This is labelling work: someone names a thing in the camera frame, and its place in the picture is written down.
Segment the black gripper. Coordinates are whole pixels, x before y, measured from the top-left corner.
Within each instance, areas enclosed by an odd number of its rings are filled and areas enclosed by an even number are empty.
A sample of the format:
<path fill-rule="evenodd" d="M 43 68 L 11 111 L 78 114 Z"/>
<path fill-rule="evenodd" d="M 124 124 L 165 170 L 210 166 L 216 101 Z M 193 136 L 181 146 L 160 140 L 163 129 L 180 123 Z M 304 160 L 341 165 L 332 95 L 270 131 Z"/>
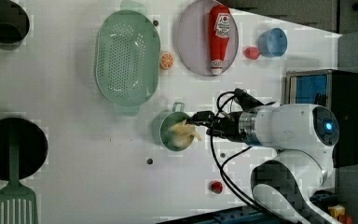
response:
<path fill-rule="evenodd" d="M 201 111 L 186 120 L 187 124 L 205 126 L 206 134 L 227 139 L 231 142 L 240 142 L 239 118 L 241 112 L 228 113 L 228 117 L 216 118 L 212 111 Z"/>

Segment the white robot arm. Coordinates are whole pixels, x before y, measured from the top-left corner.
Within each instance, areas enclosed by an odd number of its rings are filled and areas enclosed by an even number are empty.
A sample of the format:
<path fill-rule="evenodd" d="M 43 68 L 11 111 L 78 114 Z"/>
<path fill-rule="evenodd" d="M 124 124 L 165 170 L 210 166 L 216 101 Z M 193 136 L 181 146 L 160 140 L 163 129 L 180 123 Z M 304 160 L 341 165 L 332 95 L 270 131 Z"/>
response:
<path fill-rule="evenodd" d="M 210 136 L 276 150 L 250 174 L 252 199 L 261 209 L 292 224 L 340 224 L 310 201 L 334 171 L 339 126 L 328 108 L 254 105 L 222 118 L 200 111 L 187 122 L 206 127 Z"/>

